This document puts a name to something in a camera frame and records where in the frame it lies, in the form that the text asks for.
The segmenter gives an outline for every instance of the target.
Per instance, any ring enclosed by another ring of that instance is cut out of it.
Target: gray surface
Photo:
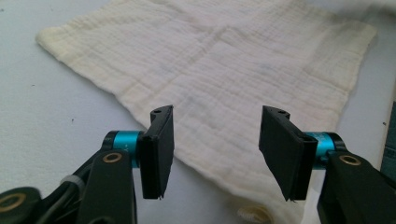
[[[0,1],[0,192],[34,186],[46,196],[100,147],[108,131],[141,129],[113,95],[58,63],[35,42],[39,30],[62,25],[105,2]],[[332,1],[314,3],[344,13]],[[381,10],[364,16],[379,33],[338,127],[348,148],[375,167],[381,161],[387,130],[383,122],[389,120],[396,74],[395,18]],[[52,148],[52,153],[42,148]],[[62,162],[55,163],[60,156]],[[141,199],[136,171],[134,181],[140,223],[244,223],[235,213],[247,202],[179,161],[161,202]],[[308,211],[316,210],[312,204]]]

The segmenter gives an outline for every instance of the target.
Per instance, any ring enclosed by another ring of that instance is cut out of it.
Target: wrinkled fabric
[[[284,201],[258,149],[262,106],[334,131],[374,36],[302,0],[113,0],[36,40],[146,127],[173,105],[179,159],[275,223],[300,223],[304,203]]]

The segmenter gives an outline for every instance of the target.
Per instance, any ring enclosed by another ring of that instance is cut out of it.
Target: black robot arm
[[[284,110],[264,106],[260,151],[286,200],[305,200],[312,169],[326,169],[321,223],[396,223],[396,190],[336,133],[303,133]]]
[[[137,223],[132,168],[140,168],[143,197],[162,198],[175,148],[173,107],[151,111],[150,119],[145,133],[108,133],[101,149],[47,198],[30,187],[0,194],[0,223]]]

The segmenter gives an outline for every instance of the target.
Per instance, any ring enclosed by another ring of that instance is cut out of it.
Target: screw hole
[[[361,165],[361,162],[358,159],[348,155],[340,156],[340,160],[349,165]]]
[[[0,199],[0,213],[10,211],[18,206],[20,206],[26,199],[26,194],[24,193],[14,193],[10,194],[4,198]]]
[[[119,161],[122,158],[122,155],[118,152],[109,153],[103,157],[103,161],[105,163],[112,163]]]

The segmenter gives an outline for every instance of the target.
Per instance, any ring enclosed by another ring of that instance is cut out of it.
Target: blue metal ring
[[[132,167],[137,168],[137,137],[139,136],[139,131],[119,131],[114,138],[113,149],[123,149],[129,152],[132,159]]]
[[[318,140],[317,153],[315,155],[314,170],[326,169],[326,164],[329,159],[327,152],[334,151],[334,142],[327,133],[305,133]]]

